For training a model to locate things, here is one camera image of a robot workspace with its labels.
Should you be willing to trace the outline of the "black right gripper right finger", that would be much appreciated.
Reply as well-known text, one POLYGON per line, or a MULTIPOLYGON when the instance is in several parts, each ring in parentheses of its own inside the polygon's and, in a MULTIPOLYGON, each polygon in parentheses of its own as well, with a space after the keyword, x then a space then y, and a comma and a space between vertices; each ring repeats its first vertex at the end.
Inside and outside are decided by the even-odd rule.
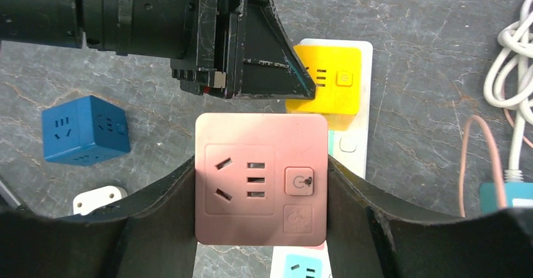
POLYGON ((451 216, 400 199, 334 158, 326 240, 334 277, 532 276, 530 208, 451 216))

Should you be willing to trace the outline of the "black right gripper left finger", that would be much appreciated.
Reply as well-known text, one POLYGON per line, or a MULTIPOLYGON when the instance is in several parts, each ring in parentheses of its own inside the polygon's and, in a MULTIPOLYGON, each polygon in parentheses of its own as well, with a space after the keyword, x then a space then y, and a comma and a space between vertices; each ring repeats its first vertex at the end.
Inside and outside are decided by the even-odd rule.
POLYGON ((88 215, 1 205, 2 277, 191 277, 194 159, 88 215))

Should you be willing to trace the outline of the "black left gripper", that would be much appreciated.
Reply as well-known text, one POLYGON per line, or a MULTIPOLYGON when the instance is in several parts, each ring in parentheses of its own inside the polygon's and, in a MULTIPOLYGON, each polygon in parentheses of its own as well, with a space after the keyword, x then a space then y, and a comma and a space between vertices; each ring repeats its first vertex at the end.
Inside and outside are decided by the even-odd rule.
POLYGON ((183 91, 230 99, 242 77, 241 97, 315 98, 272 0, 77 0, 77 12, 89 48, 168 58, 183 91))

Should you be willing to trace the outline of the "yellow cube socket adapter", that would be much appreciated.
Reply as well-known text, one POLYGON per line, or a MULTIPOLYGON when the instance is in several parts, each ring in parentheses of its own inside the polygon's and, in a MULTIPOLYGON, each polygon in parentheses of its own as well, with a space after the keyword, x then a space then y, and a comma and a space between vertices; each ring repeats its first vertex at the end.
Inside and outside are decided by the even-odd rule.
POLYGON ((316 84, 316 95, 312 100, 286 100, 287 112, 321 114, 329 129, 348 130, 361 105, 361 50, 297 45, 295 51, 316 84))

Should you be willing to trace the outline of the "white plug adapter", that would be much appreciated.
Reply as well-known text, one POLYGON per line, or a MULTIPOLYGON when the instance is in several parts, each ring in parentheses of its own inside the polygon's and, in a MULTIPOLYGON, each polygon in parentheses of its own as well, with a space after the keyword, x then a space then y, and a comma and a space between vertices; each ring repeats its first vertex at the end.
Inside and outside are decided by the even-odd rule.
POLYGON ((118 186, 104 186, 83 192, 74 197, 72 202, 73 214, 85 216, 127 196, 126 190, 118 186))

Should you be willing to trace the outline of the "white power strip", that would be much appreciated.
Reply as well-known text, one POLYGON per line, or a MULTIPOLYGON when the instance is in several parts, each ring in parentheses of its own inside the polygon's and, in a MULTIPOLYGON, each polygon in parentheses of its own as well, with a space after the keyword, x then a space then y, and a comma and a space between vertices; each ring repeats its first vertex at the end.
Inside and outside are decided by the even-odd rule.
MULTIPOLYGON (((370 120, 373 46, 370 42, 305 38, 298 45, 356 47, 362 52, 361 105, 348 130, 328 130, 328 153, 365 178, 370 120)), ((327 244, 317 247, 274 247, 270 277, 331 277, 327 244)))

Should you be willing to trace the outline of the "pink cube socket adapter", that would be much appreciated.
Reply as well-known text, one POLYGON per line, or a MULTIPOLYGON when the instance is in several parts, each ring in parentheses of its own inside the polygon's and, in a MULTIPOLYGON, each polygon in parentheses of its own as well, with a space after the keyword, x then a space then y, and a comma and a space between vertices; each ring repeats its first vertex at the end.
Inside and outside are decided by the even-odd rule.
POLYGON ((204 113, 195 122, 195 237, 314 247, 326 239, 328 125, 318 114, 204 113))

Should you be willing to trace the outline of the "blue cube socket adapter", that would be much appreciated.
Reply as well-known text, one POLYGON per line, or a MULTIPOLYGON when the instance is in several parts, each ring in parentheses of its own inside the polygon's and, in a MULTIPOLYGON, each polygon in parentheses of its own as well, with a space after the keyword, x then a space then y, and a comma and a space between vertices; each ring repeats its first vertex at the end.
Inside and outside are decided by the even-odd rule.
POLYGON ((41 112, 47 162, 91 166, 130 153, 126 113, 95 96, 41 112))

